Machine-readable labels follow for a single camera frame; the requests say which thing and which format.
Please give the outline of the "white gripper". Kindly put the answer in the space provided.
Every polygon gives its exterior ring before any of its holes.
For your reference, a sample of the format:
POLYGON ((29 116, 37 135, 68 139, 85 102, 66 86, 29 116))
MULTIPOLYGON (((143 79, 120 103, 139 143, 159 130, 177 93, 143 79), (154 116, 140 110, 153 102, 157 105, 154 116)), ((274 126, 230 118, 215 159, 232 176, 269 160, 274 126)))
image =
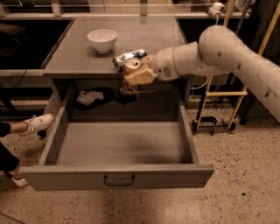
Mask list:
POLYGON ((139 67, 132 70, 124 68, 124 79, 132 86, 151 84, 156 78, 161 81, 176 80, 179 76, 174 66, 174 48, 169 47, 159 52, 147 55, 141 58, 143 65, 150 65, 139 67))

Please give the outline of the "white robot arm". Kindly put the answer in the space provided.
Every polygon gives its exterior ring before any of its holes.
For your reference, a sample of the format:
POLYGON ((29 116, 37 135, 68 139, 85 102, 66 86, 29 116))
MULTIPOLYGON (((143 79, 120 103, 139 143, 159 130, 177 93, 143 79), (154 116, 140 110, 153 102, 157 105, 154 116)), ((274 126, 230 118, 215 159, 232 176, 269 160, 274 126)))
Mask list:
POLYGON ((280 66, 249 49, 222 25, 207 27, 197 42, 169 47, 142 59, 124 79, 145 85, 155 79, 172 81, 187 75, 233 73, 280 121, 280 66))

